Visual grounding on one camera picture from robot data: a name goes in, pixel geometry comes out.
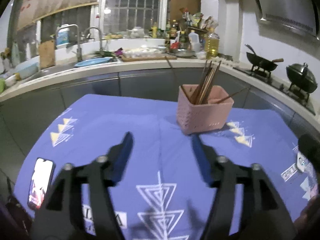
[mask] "smartphone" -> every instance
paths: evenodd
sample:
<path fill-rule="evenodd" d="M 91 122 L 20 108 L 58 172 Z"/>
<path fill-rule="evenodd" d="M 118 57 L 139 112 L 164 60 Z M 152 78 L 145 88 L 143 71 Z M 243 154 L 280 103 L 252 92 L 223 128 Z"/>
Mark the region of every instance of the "smartphone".
<path fill-rule="evenodd" d="M 29 187 L 27 205 L 32 210 L 40 208 L 51 184 L 55 164 L 53 161 L 37 158 Z"/>

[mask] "blue tablecloth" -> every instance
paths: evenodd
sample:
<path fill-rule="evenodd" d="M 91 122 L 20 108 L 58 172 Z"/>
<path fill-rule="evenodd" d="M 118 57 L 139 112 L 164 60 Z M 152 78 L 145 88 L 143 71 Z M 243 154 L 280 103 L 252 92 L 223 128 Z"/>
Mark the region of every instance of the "blue tablecloth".
<path fill-rule="evenodd" d="M 190 137 L 176 123 L 177 103 L 138 98 L 86 95 L 52 122 L 41 135 L 20 170 L 14 193 L 27 211 L 28 190 L 38 157 L 53 160 L 54 177 L 65 163 L 81 166 L 121 142 L 131 131 L 134 146 L 123 180 L 111 188 L 118 221 L 126 239 L 198 239 L 204 229 L 215 189 L 202 181 Z M 296 219 L 317 192 L 313 168 L 297 171 L 285 181 L 281 174 L 296 162 L 297 138 L 271 110 L 233 108 L 230 126 L 204 133 L 201 139 L 235 164 L 260 163 Z M 230 129 L 244 133 L 246 144 Z M 84 185 L 84 213 L 88 231 L 90 203 Z M 237 186 L 230 233 L 238 230 L 241 185 Z"/>

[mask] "yellow cooking oil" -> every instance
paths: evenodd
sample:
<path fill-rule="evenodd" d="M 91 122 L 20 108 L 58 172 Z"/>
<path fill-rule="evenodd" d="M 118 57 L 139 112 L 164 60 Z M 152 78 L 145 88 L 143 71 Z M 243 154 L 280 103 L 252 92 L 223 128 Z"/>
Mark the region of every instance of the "yellow cooking oil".
<path fill-rule="evenodd" d="M 205 36 L 204 51 L 207 52 L 207 59 L 218 56 L 219 36 L 210 28 Z"/>

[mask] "light blue basin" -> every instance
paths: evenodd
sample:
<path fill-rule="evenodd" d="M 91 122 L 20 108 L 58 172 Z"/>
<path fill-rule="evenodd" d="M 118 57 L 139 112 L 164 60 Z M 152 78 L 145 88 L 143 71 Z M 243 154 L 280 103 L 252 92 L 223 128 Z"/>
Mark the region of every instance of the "light blue basin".
<path fill-rule="evenodd" d="M 75 67 L 86 67 L 86 66 L 106 63 L 106 62 L 109 62 L 110 60 L 112 60 L 112 57 L 87 59 L 75 64 Z"/>

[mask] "black pot with lid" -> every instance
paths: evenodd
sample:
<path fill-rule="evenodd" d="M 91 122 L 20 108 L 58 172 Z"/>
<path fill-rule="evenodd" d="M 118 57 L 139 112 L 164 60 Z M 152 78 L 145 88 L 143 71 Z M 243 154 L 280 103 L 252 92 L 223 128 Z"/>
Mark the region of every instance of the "black pot with lid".
<path fill-rule="evenodd" d="M 291 81 L 289 89 L 291 89 L 292 85 L 296 85 L 307 93 L 313 93 L 317 89 L 318 84 L 316 78 L 311 70 L 308 69 L 307 63 L 304 63 L 303 65 L 295 63 L 287 66 L 286 69 L 287 76 Z"/>

